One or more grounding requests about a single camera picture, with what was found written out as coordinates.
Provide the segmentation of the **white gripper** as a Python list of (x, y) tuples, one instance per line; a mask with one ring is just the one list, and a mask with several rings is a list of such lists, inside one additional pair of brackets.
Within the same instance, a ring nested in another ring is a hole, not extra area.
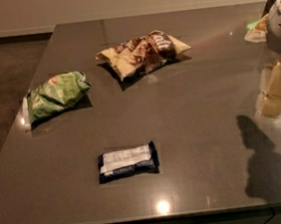
[[(267, 42), (281, 54), (281, 0), (276, 0), (268, 13)], [(281, 114), (281, 60), (265, 65), (260, 78), (256, 110), (259, 114), (276, 117)]]

